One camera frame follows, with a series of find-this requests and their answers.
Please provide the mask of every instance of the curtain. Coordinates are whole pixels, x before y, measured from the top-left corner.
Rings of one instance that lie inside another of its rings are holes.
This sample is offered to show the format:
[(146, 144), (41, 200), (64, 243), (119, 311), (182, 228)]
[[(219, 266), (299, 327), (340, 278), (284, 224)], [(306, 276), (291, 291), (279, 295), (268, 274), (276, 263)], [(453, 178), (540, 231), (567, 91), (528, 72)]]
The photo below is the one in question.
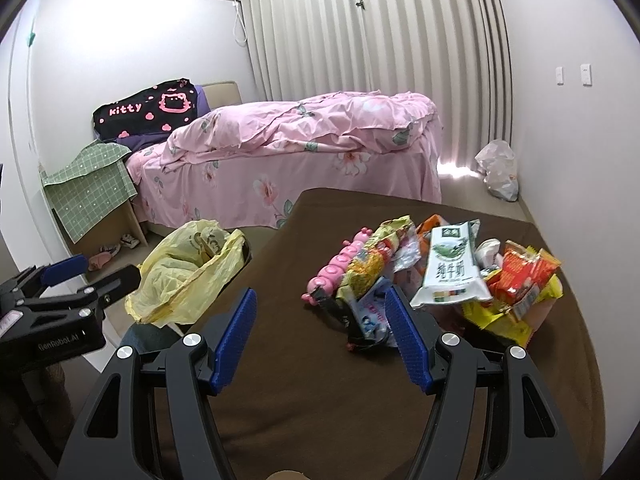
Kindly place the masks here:
[(444, 124), (441, 162), (474, 168), (511, 141), (511, 61), (500, 0), (241, 0), (267, 100), (338, 90), (419, 92)]
[(356, 0), (241, 0), (249, 55), (264, 100), (367, 91)]
[(474, 167), (510, 140), (511, 73), (499, 0), (363, 0), (372, 85), (429, 96), (444, 124), (442, 162)]

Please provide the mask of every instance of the white plastic bag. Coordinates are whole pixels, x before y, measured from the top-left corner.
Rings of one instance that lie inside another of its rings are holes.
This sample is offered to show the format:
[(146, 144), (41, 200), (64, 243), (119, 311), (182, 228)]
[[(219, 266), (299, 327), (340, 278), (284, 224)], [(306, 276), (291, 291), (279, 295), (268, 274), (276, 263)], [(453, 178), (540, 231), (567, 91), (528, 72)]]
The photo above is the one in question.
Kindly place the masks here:
[(507, 202), (516, 202), (518, 165), (509, 143), (492, 140), (476, 155), (476, 162), (486, 173), (484, 183), (489, 193)]

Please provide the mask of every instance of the sunlight on floor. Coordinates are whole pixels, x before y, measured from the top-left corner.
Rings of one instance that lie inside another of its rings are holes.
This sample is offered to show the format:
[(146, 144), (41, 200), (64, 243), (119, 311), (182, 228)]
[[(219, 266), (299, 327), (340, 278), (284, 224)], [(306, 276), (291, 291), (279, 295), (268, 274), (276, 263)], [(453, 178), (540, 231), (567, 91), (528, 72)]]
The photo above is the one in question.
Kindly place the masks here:
[(453, 178), (460, 178), (462, 176), (482, 178), (482, 175), (480, 173), (476, 173), (466, 166), (462, 166), (461, 168), (459, 168), (453, 162), (448, 162), (447, 164), (438, 163), (438, 175), (440, 177), (452, 176)]

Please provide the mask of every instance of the pink bedsheet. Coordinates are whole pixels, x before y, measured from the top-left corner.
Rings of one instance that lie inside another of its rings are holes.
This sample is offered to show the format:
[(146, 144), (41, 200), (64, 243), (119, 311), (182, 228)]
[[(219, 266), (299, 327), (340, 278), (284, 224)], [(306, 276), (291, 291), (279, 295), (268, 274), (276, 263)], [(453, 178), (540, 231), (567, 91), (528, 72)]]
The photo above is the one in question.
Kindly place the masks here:
[(225, 106), (174, 130), (161, 164), (174, 170), (232, 156), (394, 152), (411, 146), (437, 117), (436, 105), (413, 92), (334, 92), (298, 102)]
[(440, 202), (442, 125), (420, 94), (336, 92), (223, 107), (134, 153), (140, 221), (281, 227), (306, 189)]
[(392, 153), (283, 153), (186, 164), (163, 173), (163, 144), (134, 153), (140, 180), (134, 211), (140, 221), (180, 227), (197, 218), (223, 228), (286, 222), (300, 193), (330, 187), (439, 203), (438, 154), (425, 138)]

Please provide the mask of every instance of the brown table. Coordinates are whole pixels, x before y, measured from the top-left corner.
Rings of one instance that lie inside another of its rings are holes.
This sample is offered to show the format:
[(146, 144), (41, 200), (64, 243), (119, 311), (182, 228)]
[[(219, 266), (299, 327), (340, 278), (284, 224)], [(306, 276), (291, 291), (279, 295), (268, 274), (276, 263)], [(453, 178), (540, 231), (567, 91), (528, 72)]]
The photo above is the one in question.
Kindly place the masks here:
[[(223, 445), (238, 480), (264, 480), (292, 469), (311, 480), (402, 479), (417, 450), (433, 397), (405, 373), (397, 351), (353, 354), (346, 336), (300, 300), (316, 275), (363, 226), (439, 213), (449, 222), (481, 219), (479, 239), (546, 247), (533, 224), (386, 196), (314, 189), (304, 192), (287, 224), (202, 316), (224, 312), (246, 286), (258, 316), (234, 382), (211, 399)], [(574, 438), (588, 479), (602, 470), (604, 407), (593, 346), (574, 295), (564, 298), (533, 337), (529, 351)], [(461, 479), (472, 479), (482, 442), (484, 390), (477, 390)], [(163, 455), (166, 401), (158, 398)]]

